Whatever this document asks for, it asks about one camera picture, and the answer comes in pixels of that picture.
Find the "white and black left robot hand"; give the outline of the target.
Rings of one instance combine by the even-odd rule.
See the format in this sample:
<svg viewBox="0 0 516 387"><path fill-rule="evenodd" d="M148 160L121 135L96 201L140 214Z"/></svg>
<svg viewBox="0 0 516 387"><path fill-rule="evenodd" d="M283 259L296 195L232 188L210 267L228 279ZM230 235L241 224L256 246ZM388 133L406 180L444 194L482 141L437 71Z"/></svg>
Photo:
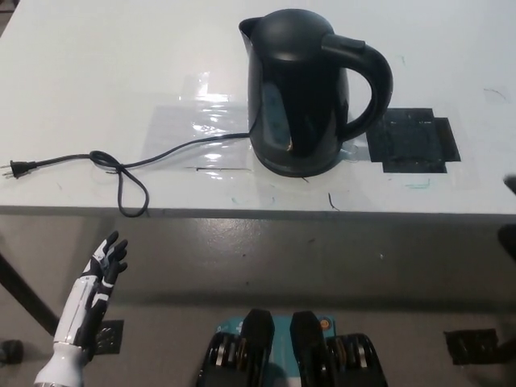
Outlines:
<svg viewBox="0 0 516 387"><path fill-rule="evenodd" d="M96 248L81 275L75 280L60 316L53 339L53 354L77 351L92 360L114 286L127 269L124 261L128 242L112 232Z"/></svg>

